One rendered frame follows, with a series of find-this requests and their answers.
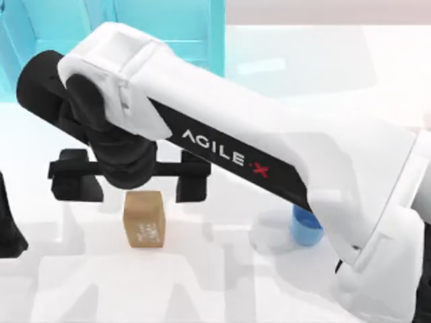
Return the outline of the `brown cardboard box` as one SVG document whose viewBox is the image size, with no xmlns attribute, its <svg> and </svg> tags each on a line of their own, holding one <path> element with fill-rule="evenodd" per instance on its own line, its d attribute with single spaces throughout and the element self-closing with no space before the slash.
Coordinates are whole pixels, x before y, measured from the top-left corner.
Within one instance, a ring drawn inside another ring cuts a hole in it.
<svg viewBox="0 0 431 323">
<path fill-rule="evenodd" d="M 156 190 L 127 192 L 123 225 L 130 247 L 162 248 L 166 233 L 162 193 Z"/>
</svg>

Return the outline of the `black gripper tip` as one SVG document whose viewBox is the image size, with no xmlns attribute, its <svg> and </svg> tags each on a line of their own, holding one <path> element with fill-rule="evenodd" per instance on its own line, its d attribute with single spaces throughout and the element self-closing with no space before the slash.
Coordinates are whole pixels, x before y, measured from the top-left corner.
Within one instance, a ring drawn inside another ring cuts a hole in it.
<svg viewBox="0 0 431 323">
<path fill-rule="evenodd" d="M 0 171 L 0 259 L 18 258 L 28 246 L 27 239 L 11 213 L 3 173 Z"/>
</svg>

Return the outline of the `blue cup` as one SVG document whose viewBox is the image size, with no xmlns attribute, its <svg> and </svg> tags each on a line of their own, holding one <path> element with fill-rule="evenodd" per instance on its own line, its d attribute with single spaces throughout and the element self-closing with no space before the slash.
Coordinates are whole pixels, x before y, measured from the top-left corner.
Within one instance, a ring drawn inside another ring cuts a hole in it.
<svg viewBox="0 0 431 323">
<path fill-rule="evenodd" d="M 291 233 L 294 241 L 306 247 L 317 245 L 324 231 L 313 213 L 297 205 L 292 207 Z"/>
</svg>

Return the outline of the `light blue rack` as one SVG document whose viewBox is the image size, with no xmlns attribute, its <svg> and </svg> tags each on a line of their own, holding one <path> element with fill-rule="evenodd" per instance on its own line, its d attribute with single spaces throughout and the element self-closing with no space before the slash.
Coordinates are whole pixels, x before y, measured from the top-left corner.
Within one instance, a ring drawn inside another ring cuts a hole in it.
<svg viewBox="0 0 431 323">
<path fill-rule="evenodd" d="M 147 32 L 225 74 L 226 0 L 0 0 L 0 104 L 16 101 L 18 75 L 34 55 L 66 53 L 104 22 Z"/>
</svg>

